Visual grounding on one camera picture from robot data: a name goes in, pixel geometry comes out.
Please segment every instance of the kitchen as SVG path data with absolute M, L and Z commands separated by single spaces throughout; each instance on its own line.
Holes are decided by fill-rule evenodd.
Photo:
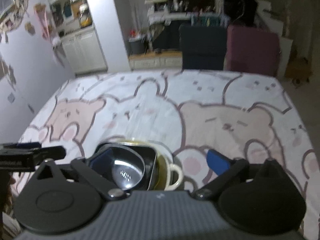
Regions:
M 87 0 L 48 0 L 63 50 L 75 74 L 107 71 Z

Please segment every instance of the maroon chair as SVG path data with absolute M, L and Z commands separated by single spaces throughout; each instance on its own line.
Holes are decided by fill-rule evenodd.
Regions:
M 226 70 L 276 76 L 279 60 L 277 34 L 251 27 L 228 27 Z

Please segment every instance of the trash can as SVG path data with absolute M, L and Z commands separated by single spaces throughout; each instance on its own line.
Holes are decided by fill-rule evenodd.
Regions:
M 129 38 L 129 44 L 131 47 L 131 54 L 138 55 L 144 54 L 146 51 L 146 46 L 144 45 L 145 37 Z

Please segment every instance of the black chair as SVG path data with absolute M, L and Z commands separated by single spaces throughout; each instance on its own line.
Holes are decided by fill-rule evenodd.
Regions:
M 227 30 L 223 27 L 181 25 L 183 69 L 223 70 Z

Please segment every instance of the wooden countertop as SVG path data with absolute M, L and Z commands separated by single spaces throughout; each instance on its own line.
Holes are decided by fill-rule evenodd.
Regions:
M 181 51 L 165 51 L 160 54 L 156 54 L 154 52 L 148 52 L 146 54 L 139 54 L 139 55 L 131 55 L 129 56 L 129 60 L 141 60 L 141 59 L 148 59 L 154 57 L 182 57 Z

